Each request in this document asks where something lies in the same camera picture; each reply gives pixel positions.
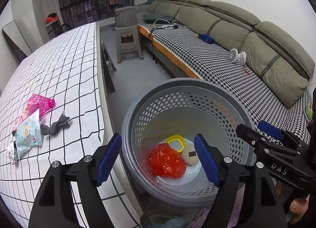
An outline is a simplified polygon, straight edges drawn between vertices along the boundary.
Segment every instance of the dark green pillow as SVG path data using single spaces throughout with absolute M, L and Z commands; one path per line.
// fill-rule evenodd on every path
M 152 13 L 152 14 L 144 14 L 143 15 L 143 20 L 146 23 L 154 23 L 156 20 L 158 19 L 164 19 L 168 22 L 173 22 L 175 19 L 173 17 L 169 17 L 169 16 L 165 16 L 164 14 L 160 14 L 160 13 Z M 169 24 L 166 21 L 157 21 L 156 24 Z

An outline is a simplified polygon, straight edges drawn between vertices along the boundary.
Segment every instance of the pink shuttlecock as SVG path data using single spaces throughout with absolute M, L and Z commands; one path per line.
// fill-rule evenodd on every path
M 29 115 L 32 115 L 37 109 L 39 109 L 39 115 L 43 116 L 55 105 L 55 100 L 39 94 L 33 94 L 26 102 L 26 105 Z

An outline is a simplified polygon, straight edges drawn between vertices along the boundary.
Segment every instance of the sofa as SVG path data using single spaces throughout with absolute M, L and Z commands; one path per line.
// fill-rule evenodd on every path
M 284 30 L 224 2 L 157 0 L 134 8 L 147 47 L 171 63 L 166 65 L 170 70 L 226 89 L 246 107 L 255 126 L 264 120 L 309 142 L 304 109 L 311 100 L 306 87 L 315 63 Z M 153 29 L 160 22 L 145 23 L 143 15 L 148 13 L 174 17 L 179 26 Z M 214 43 L 205 43 L 197 34 L 208 34 Z M 233 48 L 246 52 L 245 66 L 229 61 Z

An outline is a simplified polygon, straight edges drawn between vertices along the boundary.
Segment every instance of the houndstooth sofa cover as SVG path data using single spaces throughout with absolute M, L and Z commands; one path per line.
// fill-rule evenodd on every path
M 137 13 L 148 12 L 148 7 L 149 5 L 135 6 L 135 10 Z M 148 32 L 153 28 L 152 24 L 146 24 L 141 18 L 138 19 L 138 25 Z M 166 28 L 153 32 L 154 39 L 198 77 L 232 93 L 245 106 L 256 129 L 258 122 L 264 120 L 279 129 L 293 132 L 309 143 L 310 135 L 304 116 L 304 108 L 311 100 L 307 93 L 304 93 L 290 109 L 285 108 L 278 97 L 248 66 L 242 66 L 239 62 L 231 63 L 227 50 L 217 44 L 209 45 L 195 35 L 183 25 L 178 29 Z

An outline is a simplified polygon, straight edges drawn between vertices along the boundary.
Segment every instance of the blue object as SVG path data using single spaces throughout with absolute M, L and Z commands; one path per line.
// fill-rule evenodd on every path
M 218 165 L 216 164 L 211 153 L 206 148 L 203 139 L 199 135 L 196 135 L 194 138 L 194 149 L 198 158 L 200 159 L 207 179 L 214 185 L 218 186 L 220 183 Z
M 143 3 L 142 5 L 150 5 L 153 2 L 155 2 L 156 0 L 147 0 L 147 2 Z
M 42 135 L 40 133 L 39 115 L 40 110 L 37 110 L 17 127 L 15 140 L 19 159 L 21 158 L 21 155 L 28 151 L 32 146 L 43 145 Z
M 276 140 L 282 140 L 283 139 L 283 134 L 282 131 L 266 121 L 259 121 L 257 125 L 258 129 L 260 129 L 262 132 L 265 132 L 267 135 L 271 136 L 272 138 Z
M 201 40 L 203 40 L 204 42 L 208 43 L 208 44 L 212 44 L 214 43 L 214 38 L 211 38 L 209 35 L 207 34 L 201 34 L 199 35 L 199 38 Z
M 116 137 L 111 141 L 111 145 L 107 149 L 105 155 L 103 156 L 97 168 L 97 177 L 95 179 L 97 186 L 100 186 L 103 182 L 105 182 L 108 179 L 110 172 L 113 168 L 113 165 L 116 161 L 116 158 L 118 157 L 122 147 L 121 135 L 116 134 Z
M 144 225 L 144 228 L 185 228 L 187 223 L 181 217 L 175 217 L 164 224 Z

